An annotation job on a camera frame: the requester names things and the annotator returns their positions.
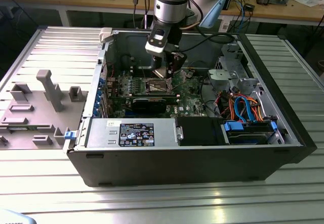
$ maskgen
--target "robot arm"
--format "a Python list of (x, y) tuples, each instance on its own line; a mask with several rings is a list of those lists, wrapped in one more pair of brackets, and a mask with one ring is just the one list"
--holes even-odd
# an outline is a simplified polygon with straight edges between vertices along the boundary
[[(207, 11), (212, 10), (215, 2), (217, 0), (196, 0)], [(190, 13), (187, 4), (188, 0), (154, 0), (154, 26), (145, 49), (153, 56), (150, 69), (162, 79), (172, 77), (187, 58), (183, 53), (173, 52), (179, 47), (181, 27), (187, 25), (186, 16)]]

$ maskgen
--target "paper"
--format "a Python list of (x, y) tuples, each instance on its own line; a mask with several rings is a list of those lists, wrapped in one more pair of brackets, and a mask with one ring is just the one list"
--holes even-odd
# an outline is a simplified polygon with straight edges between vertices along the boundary
[(308, 7), (313, 7), (315, 5), (318, 5), (318, 2), (316, 0), (295, 0), (303, 5), (307, 5)]

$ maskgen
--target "blue latch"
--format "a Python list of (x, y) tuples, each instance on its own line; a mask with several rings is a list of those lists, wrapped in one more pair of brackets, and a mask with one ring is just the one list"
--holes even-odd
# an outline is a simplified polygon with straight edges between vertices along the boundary
[(278, 129), (277, 124), (274, 121), (271, 121), (270, 124), (271, 124), (274, 131), (276, 131)]
[(229, 130), (244, 130), (244, 127), (241, 122), (228, 121), (224, 124), (226, 131)]
[(76, 139), (76, 131), (66, 131), (64, 139)]

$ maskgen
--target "sticker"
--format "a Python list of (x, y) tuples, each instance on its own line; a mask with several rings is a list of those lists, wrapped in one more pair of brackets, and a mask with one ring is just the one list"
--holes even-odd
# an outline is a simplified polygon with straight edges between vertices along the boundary
[(108, 120), (107, 127), (119, 127), (121, 123), (120, 120)]
[(153, 124), (119, 124), (119, 146), (154, 146)]

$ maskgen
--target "blue cable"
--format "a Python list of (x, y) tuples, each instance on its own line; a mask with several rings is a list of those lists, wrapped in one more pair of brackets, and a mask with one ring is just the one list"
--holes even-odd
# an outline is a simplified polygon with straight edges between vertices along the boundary
[(241, 12), (242, 12), (242, 19), (241, 19), (241, 23), (239, 24), (239, 27), (238, 27), (238, 31), (239, 32), (241, 29), (242, 29), (242, 25), (243, 25), (243, 21), (244, 21), (244, 16), (245, 16), (245, 11), (243, 9), (243, 5), (240, 1), (238, 0), (235, 0), (237, 3), (239, 3), (239, 5), (241, 6)]
[(239, 100), (240, 100), (240, 98), (242, 98), (244, 101), (245, 101), (245, 104), (246, 104), (246, 106), (247, 106), (247, 112), (248, 112), (248, 116), (249, 116), (249, 119), (250, 119), (250, 121), (255, 121), (255, 118), (254, 118), (254, 116), (253, 116), (253, 113), (251, 112), (251, 108), (250, 108), (250, 104), (249, 104), (249, 101), (246, 99), (246, 98), (244, 98), (244, 97), (241, 97), (241, 96), (239, 96), (236, 100), (235, 100), (235, 103), (234, 103), (234, 110), (235, 110), (235, 114), (244, 122), (244, 123), (246, 123), (247, 121), (245, 120), (245, 118), (243, 118), (240, 114), (239, 114), (239, 112), (238, 112), (238, 108), (237, 108), (237, 106), (238, 106), (238, 102), (239, 102)]

